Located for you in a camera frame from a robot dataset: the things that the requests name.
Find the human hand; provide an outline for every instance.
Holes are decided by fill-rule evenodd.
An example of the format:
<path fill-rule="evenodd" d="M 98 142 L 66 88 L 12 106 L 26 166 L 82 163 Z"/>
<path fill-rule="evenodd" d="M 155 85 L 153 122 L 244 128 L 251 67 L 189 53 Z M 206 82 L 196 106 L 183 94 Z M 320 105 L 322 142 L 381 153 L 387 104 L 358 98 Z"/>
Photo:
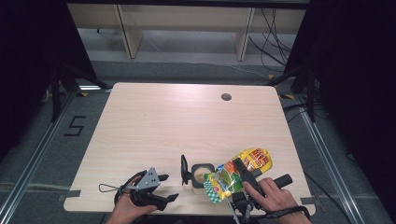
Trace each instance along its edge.
<path fill-rule="evenodd" d="M 259 181 L 260 188 L 265 192 L 265 197 L 255 190 L 248 182 L 243 183 L 245 191 L 262 206 L 266 212 L 275 212 L 298 206 L 291 193 L 286 189 L 280 189 L 272 178 L 264 178 Z M 280 217 L 279 224 L 305 224 L 311 223 L 302 213 L 291 213 Z"/>
<path fill-rule="evenodd" d="M 138 181 L 141 176 L 134 178 L 128 186 L 131 186 L 134 182 Z M 116 206 L 111 213 L 107 224 L 129 224 L 133 222 L 138 217 L 151 213 L 157 210 L 155 205 L 147 206 L 136 206 L 131 201 L 130 189 L 125 189 L 124 192 L 119 197 Z"/>

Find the floor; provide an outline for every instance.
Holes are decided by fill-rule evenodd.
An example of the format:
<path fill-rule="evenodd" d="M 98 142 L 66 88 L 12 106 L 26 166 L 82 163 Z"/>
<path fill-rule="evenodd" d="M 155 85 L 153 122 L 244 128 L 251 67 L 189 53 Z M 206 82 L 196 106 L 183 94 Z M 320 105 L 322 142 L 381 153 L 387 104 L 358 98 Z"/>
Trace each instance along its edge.
<path fill-rule="evenodd" d="M 226 33 L 147 31 L 136 58 L 133 60 L 126 57 L 119 31 L 100 30 L 97 33 L 92 29 L 80 29 L 79 33 L 96 68 L 100 67 L 100 63 L 106 62 L 135 63 L 136 65 L 140 63 L 198 64 L 205 69 L 226 67 L 257 76 L 263 80 L 266 80 L 271 72 L 262 74 L 249 68 L 265 65 L 270 66 L 271 69 L 282 71 L 282 66 L 279 63 L 268 56 L 262 56 L 251 43 L 247 46 L 245 60 L 238 62 L 233 47 L 233 37 Z M 258 46 L 264 43 L 262 34 L 253 34 L 251 37 Z M 295 35 L 279 35 L 278 37 L 283 44 L 292 48 Z M 265 50 L 283 62 L 278 48 L 269 46 Z M 287 80 L 283 85 L 279 85 L 279 94 L 290 93 L 288 86 L 291 82 L 292 80 Z M 103 108 L 108 93 L 102 93 L 90 94 L 89 98 L 85 98 L 90 99 L 88 103 L 83 100 L 83 97 L 76 97 L 65 114 L 66 119 L 71 119 L 74 115 L 81 113 L 81 108 L 87 107 L 87 104 Z M 295 104 L 295 101 L 282 99 L 281 103 L 283 106 L 288 106 Z M 89 114 L 87 120 L 83 121 L 84 129 L 93 131 L 101 111 L 82 111 Z M 304 111 L 299 111 L 297 108 L 291 110 L 286 116 L 303 168 L 311 174 L 310 177 L 320 181 L 321 186 L 329 192 L 330 196 L 341 204 L 343 196 L 338 193 L 337 189 L 334 189 L 332 174 L 325 168 L 323 155 L 318 152 L 318 145 L 310 135 L 312 133 L 304 126 L 306 123 L 304 117 L 299 116 L 302 115 L 302 112 Z M 26 132 L 24 137 L 26 140 L 18 148 L 11 150 L 7 158 L 0 164 L 1 201 L 7 198 L 13 184 L 22 174 L 25 164 L 34 154 L 36 146 L 40 144 L 40 136 L 43 136 L 49 127 L 48 116 L 50 113 L 51 104 L 43 103 L 37 112 L 36 119 L 31 124 L 33 128 Z M 351 191 L 362 216 L 362 220 L 352 220 L 351 223 L 392 223 L 360 168 L 353 162 L 353 158 L 349 159 L 345 156 L 346 147 L 336 134 L 331 121 L 327 119 L 326 111 L 319 107 L 316 110 L 316 115 L 322 118 L 318 119 L 316 126 L 325 139 L 326 147 L 332 150 L 332 158 L 341 171 L 343 182 Z M 10 223 L 103 223 L 106 221 L 108 214 L 70 214 L 63 210 L 63 197 L 73 181 L 73 176 L 64 175 L 64 170 L 67 169 L 67 172 L 71 174 L 77 171 L 79 158 L 83 157 L 84 148 L 89 144 L 91 138 L 90 133 L 85 132 L 83 134 L 87 135 L 79 138 L 80 140 L 69 142 L 59 140 L 58 142 L 58 138 L 64 137 L 68 125 L 69 122 L 62 122 L 61 127 L 54 130 L 52 147 L 70 148 L 75 153 L 68 153 L 66 150 L 49 150 L 47 152 L 44 159 L 38 164 L 36 175 L 26 189 L 27 193 L 21 199 L 14 216 L 9 221 Z M 309 178 L 308 184 L 313 195 L 317 195 L 317 213 L 313 215 L 313 221 L 315 223 L 347 223 L 343 214 L 329 200 L 328 195 L 325 195 L 321 188 L 310 180 L 310 177 L 307 177 Z"/>

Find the snack bag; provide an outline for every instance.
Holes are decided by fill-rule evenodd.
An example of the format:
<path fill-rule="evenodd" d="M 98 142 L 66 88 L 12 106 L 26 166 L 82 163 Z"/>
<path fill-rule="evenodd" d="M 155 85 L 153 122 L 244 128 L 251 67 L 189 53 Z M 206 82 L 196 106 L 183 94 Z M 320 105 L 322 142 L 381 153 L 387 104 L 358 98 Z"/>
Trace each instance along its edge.
<path fill-rule="evenodd" d="M 204 176 L 204 188 L 212 203 L 218 203 L 243 188 L 242 179 L 233 165 L 240 158 L 250 172 L 263 174 L 272 167 L 271 156 L 265 148 L 253 147 L 242 150 L 230 161 L 220 165 L 215 173 Z"/>

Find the gray carpet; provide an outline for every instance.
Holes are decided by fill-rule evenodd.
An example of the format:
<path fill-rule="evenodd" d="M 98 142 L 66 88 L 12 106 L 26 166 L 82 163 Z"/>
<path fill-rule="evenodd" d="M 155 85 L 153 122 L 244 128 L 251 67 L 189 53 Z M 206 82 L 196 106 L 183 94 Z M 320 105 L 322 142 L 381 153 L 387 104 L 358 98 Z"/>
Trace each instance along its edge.
<path fill-rule="evenodd" d="M 201 84 L 235 84 L 263 85 L 268 82 L 257 74 L 246 73 L 231 67 L 210 64 L 190 63 L 105 63 L 92 62 L 97 76 L 107 84 L 119 81 L 129 82 L 161 82 L 161 83 L 201 83 Z M 267 77 L 269 74 L 279 76 L 281 73 L 271 72 L 262 66 L 236 66 L 238 69 L 254 71 Z M 85 80 L 81 84 L 90 84 Z M 289 79 L 276 89 L 279 94 L 290 93 Z M 108 215 L 95 213 L 68 213 L 63 209 L 62 195 L 72 184 L 79 164 L 92 137 L 93 130 L 106 104 L 108 93 L 89 93 L 86 97 L 76 97 L 64 115 L 61 126 L 56 133 L 50 148 L 41 162 L 28 191 L 24 194 L 19 207 L 10 223 L 102 223 Z M 283 106 L 296 104 L 295 100 L 282 99 Z M 346 157 L 347 148 L 337 135 L 332 122 L 327 118 L 326 111 L 318 105 L 315 107 L 317 125 L 332 156 L 339 167 L 351 192 L 356 196 L 357 203 L 367 223 L 392 223 L 380 201 L 376 198 L 370 184 L 364 177 L 359 166 Z M 312 176 L 334 199 L 339 202 L 316 146 L 305 128 L 299 109 L 293 109 L 287 114 L 290 119 L 290 131 L 300 156 L 304 170 Z M 51 101 L 44 103 L 32 121 L 23 141 L 13 148 L 0 164 L 0 200 L 4 200 L 9 190 L 7 183 L 14 183 L 24 166 L 30 159 L 41 136 L 50 124 Z M 85 116 L 76 119 L 75 124 L 83 125 L 80 136 L 65 136 L 66 133 L 76 133 L 76 129 L 68 128 L 74 116 Z M 317 193 L 324 211 L 317 206 L 317 212 L 312 216 L 314 223 L 347 223 L 346 218 L 323 191 L 308 179 L 312 194 Z M 176 223 L 161 219 L 157 223 Z M 202 219 L 202 223 L 215 223 Z M 230 219 L 216 220 L 216 223 L 230 223 Z"/>

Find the wooden table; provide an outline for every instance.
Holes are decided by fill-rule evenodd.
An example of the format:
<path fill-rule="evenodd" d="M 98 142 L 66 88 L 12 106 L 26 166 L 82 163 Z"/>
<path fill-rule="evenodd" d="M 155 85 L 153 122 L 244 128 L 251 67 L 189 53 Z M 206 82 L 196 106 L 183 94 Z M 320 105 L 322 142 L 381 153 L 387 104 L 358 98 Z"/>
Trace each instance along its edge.
<path fill-rule="evenodd" d="M 223 100 L 223 93 L 232 99 Z M 115 192 L 102 193 L 98 185 L 120 186 L 152 166 L 159 175 L 170 175 L 154 193 L 179 193 L 163 212 L 155 213 L 228 216 L 226 202 L 212 203 L 206 195 L 194 194 L 191 182 L 181 185 L 180 156 L 186 156 L 189 169 L 195 163 L 218 166 L 249 147 L 267 148 L 272 156 L 274 166 L 262 177 L 290 174 L 294 182 L 285 189 L 297 203 L 311 197 L 273 87 L 118 83 L 71 187 L 81 190 L 80 196 L 67 198 L 64 209 L 111 212 Z M 315 213 L 313 204 L 307 208 Z M 263 211 L 255 209 L 253 215 Z"/>

